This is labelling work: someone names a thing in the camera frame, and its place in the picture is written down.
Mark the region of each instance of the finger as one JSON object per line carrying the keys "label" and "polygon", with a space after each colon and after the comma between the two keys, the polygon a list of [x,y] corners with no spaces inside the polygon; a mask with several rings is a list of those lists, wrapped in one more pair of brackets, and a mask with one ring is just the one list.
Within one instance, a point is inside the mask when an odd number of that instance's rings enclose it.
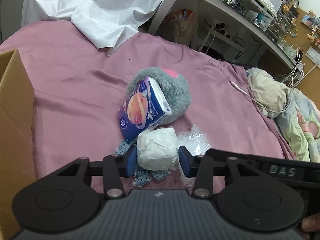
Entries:
{"label": "finger", "polygon": [[301,229],[304,232],[320,231],[320,213],[304,218]]}
{"label": "finger", "polygon": [[297,232],[299,233],[299,235],[301,235],[305,240],[309,240],[310,239],[310,235],[307,233],[302,232],[300,229],[297,229]]}

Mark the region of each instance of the pink plush ear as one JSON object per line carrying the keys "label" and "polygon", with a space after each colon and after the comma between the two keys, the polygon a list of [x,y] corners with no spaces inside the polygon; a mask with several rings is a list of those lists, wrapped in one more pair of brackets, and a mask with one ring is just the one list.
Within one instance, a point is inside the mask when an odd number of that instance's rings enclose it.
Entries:
{"label": "pink plush ear", "polygon": [[172,69],[162,68],[162,70],[173,78],[177,78],[179,76],[179,74]]}

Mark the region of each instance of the metal screw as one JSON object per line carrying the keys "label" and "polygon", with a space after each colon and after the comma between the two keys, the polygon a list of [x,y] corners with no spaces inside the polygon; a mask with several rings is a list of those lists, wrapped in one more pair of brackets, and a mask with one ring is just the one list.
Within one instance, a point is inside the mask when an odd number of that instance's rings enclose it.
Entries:
{"label": "metal screw", "polygon": [[119,188],[111,188],[107,191],[109,197],[120,197],[122,195],[122,190]]}
{"label": "metal screw", "polygon": [[162,197],[164,194],[162,192],[158,192],[155,194],[156,197]]}
{"label": "metal screw", "polygon": [[210,192],[209,190],[205,189],[205,188],[197,188],[194,191],[195,195],[198,197],[207,197],[209,196]]}

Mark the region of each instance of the blue gripper pad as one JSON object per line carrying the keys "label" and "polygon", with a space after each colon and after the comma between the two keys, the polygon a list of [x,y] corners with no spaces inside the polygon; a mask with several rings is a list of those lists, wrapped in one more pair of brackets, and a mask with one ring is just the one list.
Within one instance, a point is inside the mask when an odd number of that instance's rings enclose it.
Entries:
{"label": "blue gripper pad", "polygon": [[134,174],[136,169],[137,159],[138,159],[137,147],[131,146],[129,150],[125,153],[125,155],[128,155],[126,174],[129,177]]}
{"label": "blue gripper pad", "polygon": [[179,162],[182,168],[182,171],[186,177],[190,177],[190,165],[189,165],[189,160],[186,154],[184,153],[182,147],[179,147]]}

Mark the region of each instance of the black cable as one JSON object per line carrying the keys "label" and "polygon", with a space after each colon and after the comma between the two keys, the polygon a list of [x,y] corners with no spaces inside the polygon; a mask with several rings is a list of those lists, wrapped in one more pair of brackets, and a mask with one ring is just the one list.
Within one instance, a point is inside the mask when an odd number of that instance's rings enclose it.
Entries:
{"label": "black cable", "polygon": [[2,31],[1,31],[1,0],[0,0],[0,44],[2,43]]}
{"label": "black cable", "polygon": [[252,36],[252,38],[253,38],[256,42],[260,42],[260,43],[261,43],[261,41],[257,41],[257,40],[254,38],[254,36],[253,36],[252,33],[251,33],[251,36]]}

